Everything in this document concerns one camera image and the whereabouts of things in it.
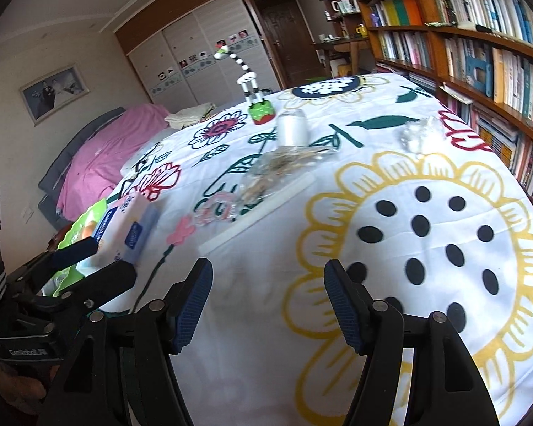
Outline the person left hand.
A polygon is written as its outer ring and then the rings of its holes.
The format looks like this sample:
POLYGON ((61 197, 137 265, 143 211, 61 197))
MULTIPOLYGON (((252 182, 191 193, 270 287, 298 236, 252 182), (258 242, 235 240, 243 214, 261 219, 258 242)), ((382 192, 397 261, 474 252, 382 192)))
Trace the person left hand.
POLYGON ((20 376, 0 363, 0 395, 9 406, 21 413, 38 415, 47 388, 40 380, 20 376))

